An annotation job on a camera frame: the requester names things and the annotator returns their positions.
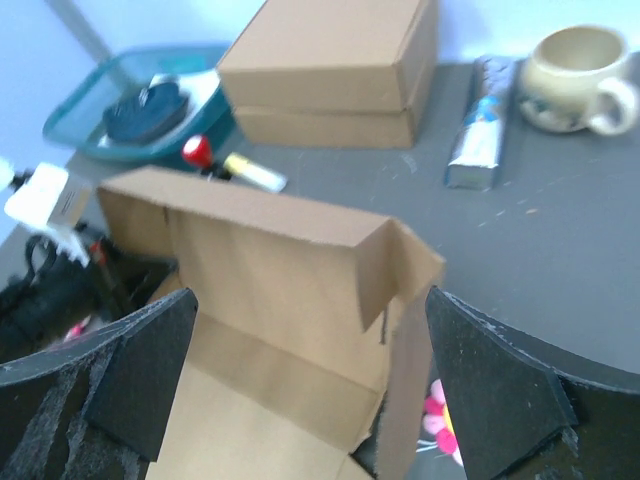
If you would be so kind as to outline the brown cardboard box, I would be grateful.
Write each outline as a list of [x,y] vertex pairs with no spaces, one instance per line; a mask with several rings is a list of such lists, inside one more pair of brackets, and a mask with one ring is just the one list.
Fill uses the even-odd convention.
[[123,250],[175,258],[198,318],[152,479],[376,479],[415,456],[445,262],[400,221],[147,167],[98,190]]

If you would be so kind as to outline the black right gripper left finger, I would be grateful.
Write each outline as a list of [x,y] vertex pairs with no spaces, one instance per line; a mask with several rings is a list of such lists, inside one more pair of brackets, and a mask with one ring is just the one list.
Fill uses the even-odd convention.
[[198,311],[176,290],[1,366],[4,479],[143,479],[157,461]]

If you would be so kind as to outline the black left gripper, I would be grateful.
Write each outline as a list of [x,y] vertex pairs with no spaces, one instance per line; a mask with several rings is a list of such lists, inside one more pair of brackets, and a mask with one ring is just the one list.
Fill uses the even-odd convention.
[[27,240],[27,273],[1,291],[3,350],[40,350],[94,314],[116,321],[142,308],[175,272],[173,259],[126,252],[87,224],[75,232],[86,266],[42,234]]

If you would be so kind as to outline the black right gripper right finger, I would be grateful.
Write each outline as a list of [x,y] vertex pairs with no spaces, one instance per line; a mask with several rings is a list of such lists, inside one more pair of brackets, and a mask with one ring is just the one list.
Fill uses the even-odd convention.
[[639,377],[432,288],[434,361],[469,479],[636,479]]

